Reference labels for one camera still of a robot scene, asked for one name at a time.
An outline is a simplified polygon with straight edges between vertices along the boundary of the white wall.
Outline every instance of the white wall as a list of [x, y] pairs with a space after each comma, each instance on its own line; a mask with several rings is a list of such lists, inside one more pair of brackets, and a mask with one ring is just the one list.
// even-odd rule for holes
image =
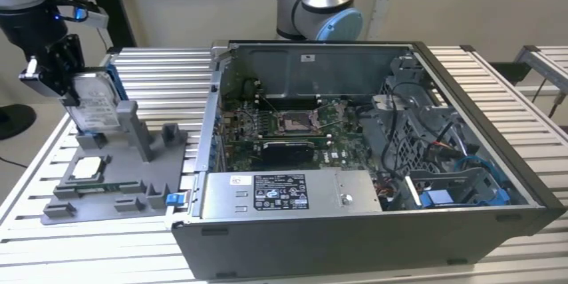
[[[89, 65], [98, 65], [102, 61], [106, 48], [99, 38], [97, 29], [69, 23], [70, 33], [79, 34], [82, 39], [83, 53]], [[109, 45], [113, 44], [109, 34], [103, 32]], [[51, 102], [30, 89], [19, 80], [18, 75], [26, 68], [26, 58], [23, 51], [9, 42], [3, 32], [0, 32], [0, 105], [11, 103], [43, 103]]]
[[[375, 0], [355, 0], [366, 17]], [[139, 46], [209, 47], [218, 39], [274, 39], [277, 0], [125, 0]]]
[[391, 0], [379, 39], [473, 45], [511, 61], [523, 45], [568, 44], [567, 0]]

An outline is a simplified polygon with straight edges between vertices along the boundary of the blue latch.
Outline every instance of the blue latch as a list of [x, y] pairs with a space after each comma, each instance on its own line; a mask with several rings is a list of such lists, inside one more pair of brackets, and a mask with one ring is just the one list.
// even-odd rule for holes
[[167, 206], [183, 206], [186, 204], [186, 193], [170, 193], [166, 197]]

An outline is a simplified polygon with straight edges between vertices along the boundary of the black stand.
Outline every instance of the black stand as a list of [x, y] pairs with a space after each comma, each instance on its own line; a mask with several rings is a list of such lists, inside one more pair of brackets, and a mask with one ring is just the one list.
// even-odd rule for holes
[[31, 106], [14, 104], [0, 108], [0, 140], [25, 132], [37, 121], [37, 111]]

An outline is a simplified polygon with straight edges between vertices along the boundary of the open computer tower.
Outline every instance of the open computer tower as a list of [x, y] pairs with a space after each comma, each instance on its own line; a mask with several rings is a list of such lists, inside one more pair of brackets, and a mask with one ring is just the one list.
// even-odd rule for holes
[[199, 279], [477, 263], [565, 207], [423, 43], [233, 41], [189, 214]]

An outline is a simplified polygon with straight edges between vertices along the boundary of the black pole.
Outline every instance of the black pole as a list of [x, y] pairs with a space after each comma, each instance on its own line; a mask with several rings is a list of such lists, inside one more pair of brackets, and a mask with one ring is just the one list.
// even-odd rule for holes
[[123, 0], [95, 0], [95, 3], [109, 14], [109, 35], [114, 41], [114, 47], [137, 47], [135, 34], [125, 9]]

